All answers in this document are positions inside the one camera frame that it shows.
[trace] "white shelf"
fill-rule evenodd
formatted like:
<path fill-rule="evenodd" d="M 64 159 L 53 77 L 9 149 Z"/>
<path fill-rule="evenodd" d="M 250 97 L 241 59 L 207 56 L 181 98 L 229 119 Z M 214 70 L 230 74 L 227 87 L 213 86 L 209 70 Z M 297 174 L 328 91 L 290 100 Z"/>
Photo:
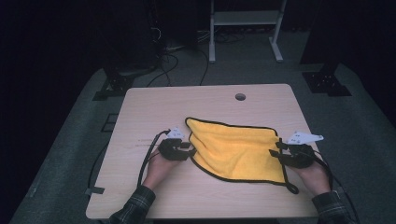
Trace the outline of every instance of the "white shelf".
<path fill-rule="evenodd" d="M 215 12 L 214 25 L 262 25 L 276 24 L 278 10 L 272 11 L 224 11 Z"/>

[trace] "black cord on floor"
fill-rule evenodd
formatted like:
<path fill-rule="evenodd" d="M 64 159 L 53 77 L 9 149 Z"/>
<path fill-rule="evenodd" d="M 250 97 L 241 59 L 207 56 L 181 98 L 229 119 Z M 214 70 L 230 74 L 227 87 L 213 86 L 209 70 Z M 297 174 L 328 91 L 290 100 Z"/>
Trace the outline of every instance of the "black cord on floor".
<path fill-rule="evenodd" d="M 198 50 L 201 51 L 201 53 L 204 54 L 205 60 L 206 60 L 206 68 L 205 68 L 205 71 L 204 71 L 204 75 L 202 76 L 201 81 L 199 83 L 199 85 L 202 86 L 202 83 L 204 82 L 204 79 L 205 79 L 205 76 L 206 76 L 206 73 L 207 73 L 207 69 L 209 68 L 209 59 L 207 58 L 207 55 L 201 49 L 198 49 Z"/>
<path fill-rule="evenodd" d="M 100 152 L 98 153 L 98 155 L 96 156 L 96 159 L 95 159 L 95 161 L 93 162 L 93 165 L 92 165 L 92 168 L 91 168 L 91 171 L 90 171 L 90 177 L 88 178 L 88 189 L 90 189 L 92 186 L 91 186 L 91 179 L 92 179 L 92 174 L 93 174 L 93 170 L 94 170 L 94 168 L 95 168 L 95 166 L 96 166 L 96 163 L 99 161 L 99 158 L 100 158 L 100 156 L 103 154 L 103 152 L 107 149 L 107 147 L 108 147 L 108 143 L 109 143 L 109 141 L 105 144 L 105 146 L 100 150 Z"/>
<path fill-rule="evenodd" d="M 161 76 L 163 76 L 163 75 L 166 75 L 166 76 L 167 76 L 168 85 L 171 85 L 170 79 L 169 79 L 169 76 L 168 76 L 168 72 L 174 70 L 174 69 L 177 67 L 177 65 L 178 65 L 178 58 L 177 58 L 176 56 L 172 55 L 172 54 L 164 54 L 163 56 L 169 56 L 169 57 L 174 58 L 174 59 L 176 60 L 175 65 L 172 66 L 172 67 L 171 67 L 169 70 L 167 70 L 167 71 L 164 71 L 164 70 L 163 70 L 163 67 L 161 66 L 161 68 L 162 68 L 162 70 L 163 70 L 163 73 L 159 74 L 159 75 L 156 76 L 154 79 L 152 79 L 152 80 L 148 83 L 148 85 L 147 85 L 146 87 L 149 87 L 149 85 L 151 85 L 151 83 L 152 83 L 153 81 L 155 81 L 155 79 L 157 79 L 158 77 L 161 77 Z"/>
<path fill-rule="evenodd" d="M 321 156 L 321 158 L 323 159 L 323 161 L 326 163 L 327 167 L 328 167 L 329 170 L 330 170 L 330 165 L 329 165 L 329 163 L 324 159 L 323 155 L 322 155 L 320 152 L 316 151 L 316 150 L 314 150 L 314 151 L 315 151 L 316 153 L 318 153 L 318 154 Z M 351 198 L 349 197 L 349 195 L 347 194 L 347 192 L 344 190 L 343 185 L 341 184 L 341 182 L 338 180 L 338 178 L 337 178 L 334 174 L 332 174 L 332 178 L 335 180 L 335 182 L 337 182 L 339 188 L 343 191 L 342 193 L 344 193 L 344 195 L 346 196 L 346 199 L 348 200 L 349 205 L 350 205 L 350 207 L 351 207 L 351 209 L 352 209 L 353 215 L 354 215 L 354 217 L 355 217 L 355 220 L 354 220 L 354 221 L 357 222 L 358 224 L 360 224 L 361 221 L 359 220 L 358 212 L 356 211 L 355 205 L 353 204 Z"/>
<path fill-rule="evenodd" d="M 217 44 L 223 44 L 223 45 L 233 44 L 245 39 L 245 34 L 240 34 L 240 35 L 241 36 L 221 33 L 216 35 L 215 41 Z"/>

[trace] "black stand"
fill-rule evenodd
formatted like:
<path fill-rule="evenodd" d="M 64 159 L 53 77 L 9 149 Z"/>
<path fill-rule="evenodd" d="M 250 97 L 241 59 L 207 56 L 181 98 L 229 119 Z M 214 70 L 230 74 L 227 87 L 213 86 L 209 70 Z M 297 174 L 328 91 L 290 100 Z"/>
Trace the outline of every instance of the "black stand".
<path fill-rule="evenodd" d="M 334 72 L 339 64 L 336 59 L 326 62 L 319 72 L 304 72 L 303 76 L 313 93 L 327 93 L 329 96 L 351 96 L 347 87 L 341 85 Z"/>
<path fill-rule="evenodd" d="M 125 93 L 132 88 L 134 79 L 142 75 L 148 74 L 156 69 L 155 66 L 145 70 L 144 72 L 135 72 L 129 76 L 122 76 L 114 67 L 104 66 L 107 79 L 100 91 L 97 91 L 93 97 L 93 101 L 104 101 L 108 97 L 125 96 Z"/>

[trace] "flannel shirt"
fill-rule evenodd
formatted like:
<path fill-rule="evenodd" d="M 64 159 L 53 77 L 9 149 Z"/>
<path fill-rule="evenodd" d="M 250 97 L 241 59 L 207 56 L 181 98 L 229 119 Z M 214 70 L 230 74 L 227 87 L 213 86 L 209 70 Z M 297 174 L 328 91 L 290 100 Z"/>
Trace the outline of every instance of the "flannel shirt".
<path fill-rule="evenodd" d="M 312 199 L 318 210 L 319 224 L 356 224 L 335 191 L 323 193 Z"/>
<path fill-rule="evenodd" d="M 139 186 L 123 208 L 111 215 L 110 224 L 144 223 L 146 214 L 155 200 L 154 192 L 146 186 Z"/>
<path fill-rule="evenodd" d="M 110 224 L 144 223 L 154 200 L 155 194 L 151 189 L 143 185 L 138 187 L 123 208 L 110 217 Z M 356 224 L 336 192 L 320 194 L 312 202 L 318 210 L 319 224 Z"/>

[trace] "yellow cloth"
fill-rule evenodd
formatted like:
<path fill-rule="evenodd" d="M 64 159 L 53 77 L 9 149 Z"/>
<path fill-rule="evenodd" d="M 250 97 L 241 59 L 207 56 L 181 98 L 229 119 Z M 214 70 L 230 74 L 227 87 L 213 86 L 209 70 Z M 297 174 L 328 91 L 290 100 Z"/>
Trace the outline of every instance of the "yellow cloth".
<path fill-rule="evenodd" d="M 191 160 L 206 173 L 225 181 L 288 187 L 284 166 L 269 153 L 269 149 L 277 149 L 276 130 L 194 118 L 186 118 L 186 124 L 197 150 Z"/>

